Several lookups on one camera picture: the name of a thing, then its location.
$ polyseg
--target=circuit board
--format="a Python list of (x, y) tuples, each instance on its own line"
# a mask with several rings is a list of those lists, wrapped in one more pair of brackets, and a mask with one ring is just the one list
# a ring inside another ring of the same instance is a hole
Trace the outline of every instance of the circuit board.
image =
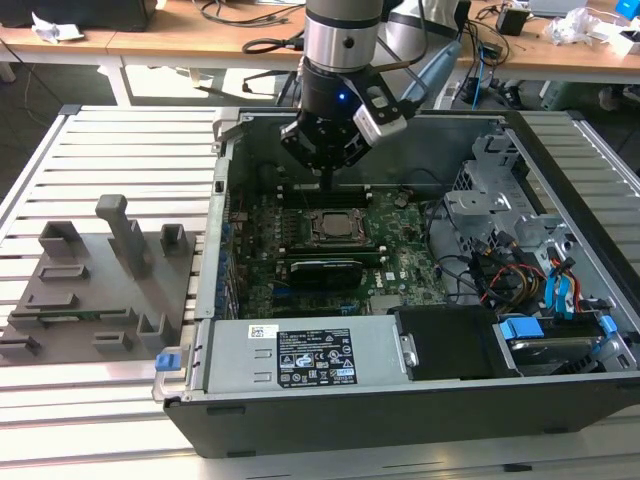
[[(246, 212), (232, 213), (239, 317), (373, 315), (386, 314), (394, 306), (444, 303), (444, 284), (425, 249), (424, 217), (418, 203), (405, 202), (406, 196), (397, 189), (374, 189), (368, 198), (366, 208), (287, 209), (275, 196), (265, 195), (248, 205)], [(325, 221), (327, 235), (346, 233), (340, 238), (353, 244), (383, 246), (384, 261), (364, 268), (357, 288), (292, 291), (279, 252), (283, 245), (313, 244), (330, 257), (333, 245), (322, 243), (325, 232), (314, 226), (322, 212), (331, 220)], [(353, 226), (353, 234), (342, 231), (344, 225)]]

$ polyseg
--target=wooden desk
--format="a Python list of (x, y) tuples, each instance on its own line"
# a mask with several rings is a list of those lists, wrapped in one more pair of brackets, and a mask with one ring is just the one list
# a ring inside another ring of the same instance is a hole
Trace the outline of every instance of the wooden desk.
[[(254, 18), (282, 9), (283, 6), (230, 3), (221, 16), (229, 20)], [(215, 12), (212, 6), (210, 13)], [(265, 28), (238, 28), (204, 18), (190, 0), (169, 0), (156, 12), (146, 32), (116, 33), (107, 46), (111, 55), (188, 56), (249, 61), (297, 62), (299, 52), (287, 49), (247, 58), (242, 46), (260, 37), (289, 38), (304, 28), (304, 9), (291, 13), (290, 22)]]
[(113, 30), (83, 30), (84, 38), (75, 41), (61, 42), (57, 45), (41, 40), (30, 28), (0, 27), (0, 38), (9, 48), (18, 54), (30, 53), (107, 53), (107, 44), (115, 35)]
[[(474, 1), (470, 19), (475, 19), (483, 7), (500, 4), (499, 1)], [(589, 6), (605, 12), (615, 11), (615, 0), (591, 0)], [(497, 15), (483, 21), (495, 27)], [(640, 80), (640, 55), (619, 57), (608, 45), (593, 39), (593, 45), (584, 43), (555, 46), (543, 35), (550, 20), (536, 18), (527, 22), (518, 37), (506, 36), (511, 46), (507, 62), (496, 70), (501, 77), (528, 80), (573, 80), (577, 82), (637, 83)], [(488, 29), (479, 27), (480, 39), (498, 45), (504, 42)], [(465, 35), (464, 53), (458, 67), (469, 67), (472, 61), (471, 41)]]

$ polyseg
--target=cpu socket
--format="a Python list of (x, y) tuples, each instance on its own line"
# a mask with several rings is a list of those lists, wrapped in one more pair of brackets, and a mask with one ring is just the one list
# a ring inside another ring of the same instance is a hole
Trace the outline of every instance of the cpu socket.
[(310, 212), (311, 241), (317, 246), (363, 245), (367, 242), (362, 212), (315, 210)]

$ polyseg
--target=power supply label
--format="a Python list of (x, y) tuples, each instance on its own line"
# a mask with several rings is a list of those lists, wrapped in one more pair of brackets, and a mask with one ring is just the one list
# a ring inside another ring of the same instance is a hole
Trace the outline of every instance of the power supply label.
[(283, 388), (354, 385), (348, 328), (278, 332), (278, 384)]

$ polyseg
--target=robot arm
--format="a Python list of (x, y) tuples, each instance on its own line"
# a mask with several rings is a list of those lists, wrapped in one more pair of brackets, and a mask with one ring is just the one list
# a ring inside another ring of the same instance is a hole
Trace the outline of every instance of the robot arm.
[[(457, 4), (457, 0), (422, 1), (452, 10)], [(420, 35), (426, 42), (424, 5), (411, 2), (422, 13)], [(352, 166), (371, 147), (404, 130), (421, 103), (396, 100), (382, 72), (419, 61), (427, 53), (424, 43), (422, 54), (413, 61), (370, 65), (384, 4), (384, 0), (307, 0), (302, 100), (296, 121), (282, 130), (281, 143), (320, 176), (323, 189), (331, 187), (334, 172)]]

